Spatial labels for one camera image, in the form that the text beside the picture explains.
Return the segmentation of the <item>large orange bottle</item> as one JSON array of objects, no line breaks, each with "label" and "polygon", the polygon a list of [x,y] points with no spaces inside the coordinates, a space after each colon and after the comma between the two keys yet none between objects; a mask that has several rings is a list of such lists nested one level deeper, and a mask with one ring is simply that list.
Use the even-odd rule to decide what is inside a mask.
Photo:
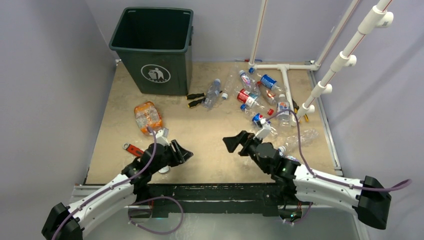
[{"label": "large orange bottle", "polygon": [[149,135],[148,128],[155,132],[164,127],[162,116],[153,102],[147,101],[134,108],[134,117],[137,127],[144,135]]}]

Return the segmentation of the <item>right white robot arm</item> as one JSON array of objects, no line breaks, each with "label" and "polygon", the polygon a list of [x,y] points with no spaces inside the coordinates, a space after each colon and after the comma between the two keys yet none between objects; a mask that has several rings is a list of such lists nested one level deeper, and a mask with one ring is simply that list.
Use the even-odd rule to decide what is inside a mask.
[{"label": "right white robot arm", "polygon": [[281,156],[272,143],[263,142],[245,130],[222,140],[230,153],[241,146],[238,154],[250,157],[282,187],[280,196],[284,202],[330,206],[356,216],[374,229],[387,228],[392,196],[376,178],[344,178],[308,169],[305,164]]}]

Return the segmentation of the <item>pepsi label small bottle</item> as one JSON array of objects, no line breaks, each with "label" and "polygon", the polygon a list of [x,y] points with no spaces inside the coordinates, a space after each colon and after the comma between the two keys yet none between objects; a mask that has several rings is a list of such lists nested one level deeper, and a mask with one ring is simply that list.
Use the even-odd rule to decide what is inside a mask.
[{"label": "pepsi label small bottle", "polygon": [[255,108],[249,107],[246,104],[242,104],[240,106],[242,113],[245,117],[252,122],[252,124],[257,128],[262,128],[263,124],[261,123],[261,119],[263,119],[263,115],[256,110]]}]

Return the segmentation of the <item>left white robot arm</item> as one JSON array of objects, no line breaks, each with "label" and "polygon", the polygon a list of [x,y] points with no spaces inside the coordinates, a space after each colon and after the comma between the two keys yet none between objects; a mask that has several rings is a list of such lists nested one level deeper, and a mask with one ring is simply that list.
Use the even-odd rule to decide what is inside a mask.
[{"label": "left white robot arm", "polygon": [[148,183],[163,167],[176,167],[194,154],[176,140],[166,145],[152,143],[111,182],[68,206],[58,203],[41,230],[47,240],[82,240],[117,211],[130,205],[160,199],[150,193]]}]

